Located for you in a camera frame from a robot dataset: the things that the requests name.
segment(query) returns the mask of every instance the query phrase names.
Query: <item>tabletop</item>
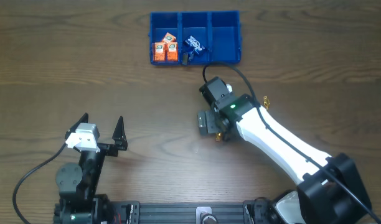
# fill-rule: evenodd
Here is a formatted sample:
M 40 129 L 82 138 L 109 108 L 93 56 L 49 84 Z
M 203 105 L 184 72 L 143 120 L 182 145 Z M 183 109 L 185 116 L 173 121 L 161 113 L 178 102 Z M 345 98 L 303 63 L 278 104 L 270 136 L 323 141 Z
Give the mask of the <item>tabletop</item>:
M 242 202 L 295 185 L 247 142 L 215 142 L 197 128 L 209 108 L 201 66 L 149 61 L 151 11 L 239 10 L 237 67 L 270 114 L 308 144 L 355 160 L 381 217 L 381 0 L 0 1 L 0 223 L 20 223 L 17 181 L 52 156 L 84 112 L 111 141 L 124 117 L 128 150 L 107 157 L 98 193 L 140 202 Z M 242 79 L 211 67 L 237 93 Z M 17 196 L 31 223 L 50 223 L 65 149 Z M 369 222 L 367 217 L 362 223 Z

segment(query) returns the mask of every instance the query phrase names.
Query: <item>wooden surface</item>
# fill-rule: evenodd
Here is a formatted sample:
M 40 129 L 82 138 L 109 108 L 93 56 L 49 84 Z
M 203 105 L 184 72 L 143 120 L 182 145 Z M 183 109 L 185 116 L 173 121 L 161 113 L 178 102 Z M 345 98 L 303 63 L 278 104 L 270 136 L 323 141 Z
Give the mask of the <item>wooden surface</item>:
M 129 150 L 106 158 L 98 186 L 112 200 L 241 202 L 294 188 L 250 144 L 199 136 L 201 67 L 150 65 L 151 11 L 232 9 L 238 67 L 260 100 L 268 95 L 270 113 L 301 139 L 352 157 L 381 217 L 381 0 L 16 0 L 0 1 L 0 223 L 20 223 L 14 186 L 84 112 L 103 142 L 125 119 Z M 213 75 L 247 91 L 230 70 Z M 51 222 L 55 173 L 77 161 L 66 149 L 23 183 L 29 221 Z

